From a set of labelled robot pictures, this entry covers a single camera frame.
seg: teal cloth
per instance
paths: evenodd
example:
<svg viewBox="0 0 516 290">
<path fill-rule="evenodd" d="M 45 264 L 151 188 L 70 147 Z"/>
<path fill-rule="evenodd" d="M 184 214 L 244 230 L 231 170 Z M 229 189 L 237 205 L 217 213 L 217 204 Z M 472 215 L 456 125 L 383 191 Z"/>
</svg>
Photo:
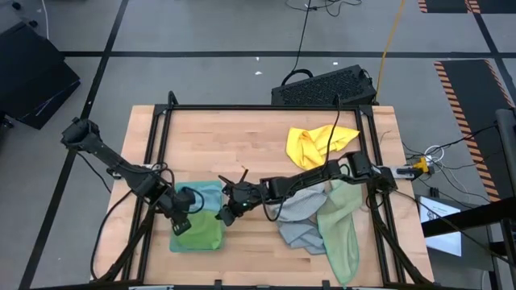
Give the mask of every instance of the teal cloth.
<svg viewBox="0 0 516 290">
<path fill-rule="evenodd" d="M 222 183 L 218 180 L 176 183 L 177 191 L 183 187 L 189 187 L 201 193 L 204 197 L 204 207 L 199 213 L 188 215 L 192 224 L 189 230 L 179 237 L 172 232 L 169 244 L 170 251 L 185 253 L 220 249 L 223 246 L 224 225 L 222 221 L 215 219 L 215 215 L 223 204 Z M 195 204 L 190 206 L 189 211 L 199 209 L 201 204 L 202 200 L 196 194 Z"/>
<path fill-rule="evenodd" d="M 362 204 L 362 187 L 340 180 L 331 181 L 331 187 L 326 202 L 317 211 L 317 223 L 331 269 L 339 283 L 346 286 L 355 276 L 360 260 L 352 213 Z"/>
</svg>

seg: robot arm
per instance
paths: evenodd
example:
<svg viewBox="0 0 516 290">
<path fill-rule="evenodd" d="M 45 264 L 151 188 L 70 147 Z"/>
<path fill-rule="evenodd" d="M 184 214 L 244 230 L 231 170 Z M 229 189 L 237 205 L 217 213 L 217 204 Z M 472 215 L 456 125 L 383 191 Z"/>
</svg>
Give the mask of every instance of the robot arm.
<svg viewBox="0 0 516 290">
<path fill-rule="evenodd" d="M 195 203 L 195 194 L 185 188 L 176 192 L 173 186 L 161 178 L 159 170 L 130 164 L 122 156 L 102 142 L 97 124 L 75 118 L 64 132 L 61 142 L 69 149 L 86 151 L 115 170 L 127 182 L 132 192 L 149 205 L 156 205 L 173 223 L 174 234 L 180 235 L 191 225 L 187 218 L 190 205 Z"/>
<path fill-rule="evenodd" d="M 347 174 L 340 170 L 343 165 L 339 165 L 339 161 L 342 159 L 347 159 L 350 169 Z M 282 203 L 298 190 L 327 180 L 342 180 L 349 184 L 370 183 L 375 190 L 381 192 L 397 189 L 391 169 L 372 165 L 368 157 L 360 151 L 345 153 L 339 159 L 328 160 L 327 164 L 295 176 L 264 178 L 259 184 L 244 181 L 246 174 L 247 170 L 236 184 L 219 176 L 226 183 L 223 193 L 229 197 L 229 201 L 216 218 L 223 220 L 226 226 L 230 226 L 236 218 L 242 217 L 243 213 L 258 205 Z"/>
</svg>

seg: yellow cable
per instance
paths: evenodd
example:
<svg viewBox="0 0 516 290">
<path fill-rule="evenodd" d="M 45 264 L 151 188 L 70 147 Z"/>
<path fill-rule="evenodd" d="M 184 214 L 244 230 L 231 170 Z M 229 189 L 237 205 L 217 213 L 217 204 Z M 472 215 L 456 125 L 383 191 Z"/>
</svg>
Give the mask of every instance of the yellow cable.
<svg viewBox="0 0 516 290">
<path fill-rule="evenodd" d="M 400 3 L 400 7 L 397 10 L 396 18 L 394 20 L 393 27 L 390 29 L 390 35 L 389 39 L 387 40 L 387 45 L 385 45 L 384 53 L 381 55 L 381 62 L 380 62 L 380 72 L 378 73 L 378 82 L 377 82 L 377 95 L 375 96 L 375 100 L 378 99 L 378 96 L 380 95 L 380 85 L 381 85 L 381 77 L 384 70 L 384 62 L 385 62 L 385 55 L 387 54 L 387 51 L 389 50 L 390 43 L 393 41 L 394 38 L 394 32 L 396 32 L 397 23 L 399 22 L 403 7 L 405 6 L 405 0 L 402 0 Z"/>
</svg>

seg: black box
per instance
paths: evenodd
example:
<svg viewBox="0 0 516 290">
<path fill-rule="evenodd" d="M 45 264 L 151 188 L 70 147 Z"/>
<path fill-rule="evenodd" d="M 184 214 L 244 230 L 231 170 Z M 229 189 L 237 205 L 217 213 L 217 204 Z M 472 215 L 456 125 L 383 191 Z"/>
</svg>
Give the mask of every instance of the black box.
<svg viewBox="0 0 516 290">
<path fill-rule="evenodd" d="M 368 105 L 372 103 L 377 91 L 366 72 L 356 64 L 274 88 L 271 104 L 330 106 L 335 103 L 337 95 L 343 105 Z"/>
<path fill-rule="evenodd" d="M 24 23 L 0 35 L 0 52 L 0 111 L 41 129 L 79 86 L 79 77 Z"/>
</svg>

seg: orange striped tape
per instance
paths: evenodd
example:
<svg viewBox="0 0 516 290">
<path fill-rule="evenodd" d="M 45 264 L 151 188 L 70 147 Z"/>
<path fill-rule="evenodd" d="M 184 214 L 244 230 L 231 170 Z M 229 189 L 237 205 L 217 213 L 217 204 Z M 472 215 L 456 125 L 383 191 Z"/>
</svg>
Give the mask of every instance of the orange striped tape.
<svg viewBox="0 0 516 290">
<path fill-rule="evenodd" d="M 493 66 L 491 66 L 491 63 L 489 62 L 489 60 L 484 60 L 484 62 L 487 64 L 487 66 L 488 66 L 489 70 L 491 71 L 491 74 L 493 74 L 493 78 L 494 78 L 494 80 L 497 82 L 498 88 L 500 89 L 501 94 L 503 94 L 503 97 L 505 98 L 505 100 L 506 100 L 507 104 L 508 104 L 511 108 L 514 108 L 514 104 L 513 104 L 513 102 L 510 100 L 510 97 L 509 97 L 509 95 L 507 94 L 506 90 L 503 88 L 503 85 L 501 84 L 501 81 L 500 81 L 500 79 L 498 78 L 497 73 L 494 71 Z"/>
<path fill-rule="evenodd" d="M 468 8 L 468 12 L 472 13 L 480 13 L 481 7 L 478 6 L 478 2 L 476 0 L 464 0 L 466 2 L 466 7 Z"/>
<path fill-rule="evenodd" d="M 455 116 L 457 124 L 459 125 L 460 132 L 464 137 L 468 137 L 468 140 L 464 141 L 468 147 L 469 154 L 476 163 L 476 170 L 478 171 L 478 175 L 482 180 L 485 191 L 487 192 L 487 195 L 491 201 L 499 201 L 500 196 L 498 194 L 496 185 L 493 183 L 493 179 L 491 178 L 491 174 L 489 174 L 489 170 L 483 164 L 484 158 L 482 157 L 480 150 L 478 150 L 478 145 L 476 144 L 475 138 L 471 137 L 471 128 L 469 127 L 468 121 L 463 114 L 459 99 L 457 99 L 457 96 L 455 95 L 455 90 L 453 89 L 452 83 L 446 74 L 443 63 L 436 61 L 434 62 L 434 66 L 435 70 L 437 70 L 437 74 L 439 75 L 439 79 L 441 80 L 441 84 L 443 85 L 448 102 L 450 103 L 453 115 Z"/>
<path fill-rule="evenodd" d="M 469 0 L 464 0 L 464 4 L 466 4 L 466 8 L 468 9 L 468 13 L 472 13 L 471 6 L 469 5 Z"/>
<path fill-rule="evenodd" d="M 418 0 L 419 10 L 423 13 L 428 12 L 427 1 L 426 0 Z"/>
</svg>

